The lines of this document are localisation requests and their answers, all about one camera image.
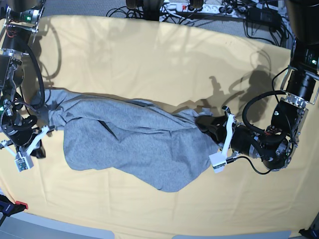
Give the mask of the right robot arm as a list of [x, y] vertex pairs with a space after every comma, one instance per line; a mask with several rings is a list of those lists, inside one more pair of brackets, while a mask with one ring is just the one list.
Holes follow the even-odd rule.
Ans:
[[[37, 116], [23, 118], [19, 113], [23, 107], [36, 112], [44, 106], [44, 82], [31, 49], [44, 4], [43, 0], [9, 0], [0, 9], [0, 17], [4, 20], [0, 54], [0, 130], [8, 137], [3, 146], [14, 145], [18, 158], [27, 155], [45, 158], [40, 136], [44, 131], [35, 128]], [[23, 93], [17, 92], [24, 81], [23, 56], [30, 57], [38, 78], [40, 99], [34, 105], [26, 103]]]

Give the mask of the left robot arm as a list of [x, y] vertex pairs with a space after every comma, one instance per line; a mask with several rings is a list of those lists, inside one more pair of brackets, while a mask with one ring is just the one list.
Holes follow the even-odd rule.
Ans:
[[[215, 172], [240, 158], [261, 159], [268, 172], [286, 168], [299, 143], [302, 125], [308, 113], [307, 105], [314, 104], [319, 91], [319, 3], [316, 0], [285, 2], [292, 32], [295, 35], [288, 67], [279, 90], [254, 97], [243, 109], [242, 121], [236, 121], [227, 106], [219, 117], [200, 116], [196, 125], [212, 138], [220, 151], [210, 155]], [[271, 124], [266, 129], [249, 123], [247, 113], [259, 100], [275, 96], [277, 106]]]

